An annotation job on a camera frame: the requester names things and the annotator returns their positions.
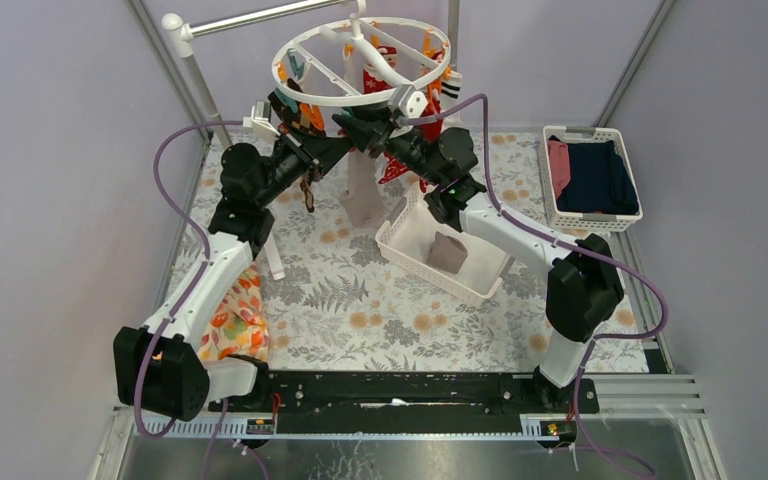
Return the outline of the orange clothes clip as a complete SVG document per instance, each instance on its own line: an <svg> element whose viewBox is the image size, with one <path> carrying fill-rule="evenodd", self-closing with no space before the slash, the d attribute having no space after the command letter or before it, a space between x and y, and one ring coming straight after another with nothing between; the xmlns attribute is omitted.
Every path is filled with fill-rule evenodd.
<svg viewBox="0 0 768 480"><path fill-rule="evenodd" d="M322 116L321 110L317 105L302 104L301 110L303 115L309 120L310 124L317 130L325 130L325 121Z"/></svg>

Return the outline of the brown striped sock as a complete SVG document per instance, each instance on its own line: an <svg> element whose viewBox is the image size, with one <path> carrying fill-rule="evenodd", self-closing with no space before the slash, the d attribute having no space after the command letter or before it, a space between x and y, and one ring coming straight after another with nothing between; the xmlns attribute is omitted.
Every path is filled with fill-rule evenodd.
<svg viewBox="0 0 768 480"><path fill-rule="evenodd" d="M425 264L449 274L457 274L468 258L467 247L457 238L436 232Z"/></svg>
<svg viewBox="0 0 768 480"><path fill-rule="evenodd" d="M370 227L383 215L384 204L376 180L376 162L357 150L347 155L348 181L340 197L353 227Z"/></svg>

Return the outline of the white round clip hanger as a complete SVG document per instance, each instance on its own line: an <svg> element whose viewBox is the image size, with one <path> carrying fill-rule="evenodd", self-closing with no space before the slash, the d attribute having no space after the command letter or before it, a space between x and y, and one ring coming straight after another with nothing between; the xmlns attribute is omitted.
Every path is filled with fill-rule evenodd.
<svg viewBox="0 0 768 480"><path fill-rule="evenodd" d="M397 49L395 70L378 52L381 45ZM431 96L440 89L443 76L454 71L452 47L448 35L429 23L353 12L347 19L308 29L280 47L270 66L272 92L280 89L299 103L326 108L385 102L394 88L408 83ZM378 69L391 89L363 93L367 63Z"/></svg>

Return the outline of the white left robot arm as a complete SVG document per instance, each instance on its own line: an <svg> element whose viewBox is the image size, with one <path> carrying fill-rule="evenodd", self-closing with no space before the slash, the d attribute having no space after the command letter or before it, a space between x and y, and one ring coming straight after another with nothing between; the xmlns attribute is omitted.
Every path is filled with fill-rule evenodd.
<svg viewBox="0 0 768 480"><path fill-rule="evenodd" d="M228 397L248 411L267 404L267 364L243 353L201 360L201 336L267 243L273 200L299 179L321 179L351 148L346 137L284 132L268 155L243 142L223 152L222 198L207 229L197 232L203 258L151 317L140 327L121 328L113 340L122 403L179 421L190 421L206 404Z"/></svg>

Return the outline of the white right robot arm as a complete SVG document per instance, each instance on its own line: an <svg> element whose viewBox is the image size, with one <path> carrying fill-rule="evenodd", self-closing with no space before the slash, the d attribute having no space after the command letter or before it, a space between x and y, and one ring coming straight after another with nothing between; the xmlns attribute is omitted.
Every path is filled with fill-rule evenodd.
<svg viewBox="0 0 768 480"><path fill-rule="evenodd" d="M610 247L600 236L565 236L507 209L487 181L472 175L478 164L471 133L443 130L433 141L422 129L405 132L400 114L360 117L341 113L333 120L354 147L386 153L433 185L425 196L434 219L502 250L546 276L545 315L553 328L549 346L535 370L535 402L557 412L573 398L572 384L585 366L597 328L624 298Z"/></svg>

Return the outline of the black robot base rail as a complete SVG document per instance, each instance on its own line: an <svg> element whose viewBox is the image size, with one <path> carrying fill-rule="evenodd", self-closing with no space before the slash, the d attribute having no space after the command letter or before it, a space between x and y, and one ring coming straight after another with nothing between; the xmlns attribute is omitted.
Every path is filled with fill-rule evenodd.
<svg viewBox="0 0 768 480"><path fill-rule="evenodd" d="M283 435L523 435L525 421L573 428L600 405L592 381L557 388L531 373L276 370L231 413Z"/></svg>

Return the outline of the white sock with black stripes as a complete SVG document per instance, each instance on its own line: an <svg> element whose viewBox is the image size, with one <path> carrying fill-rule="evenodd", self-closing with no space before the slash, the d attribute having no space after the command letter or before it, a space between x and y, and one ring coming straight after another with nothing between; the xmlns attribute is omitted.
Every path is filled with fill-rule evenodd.
<svg viewBox="0 0 768 480"><path fill-rule="evenodd" d="M439 90L439 104L442 111L449 110L458 104L462 84L463 76L457 71L443 76Z"/></svg>

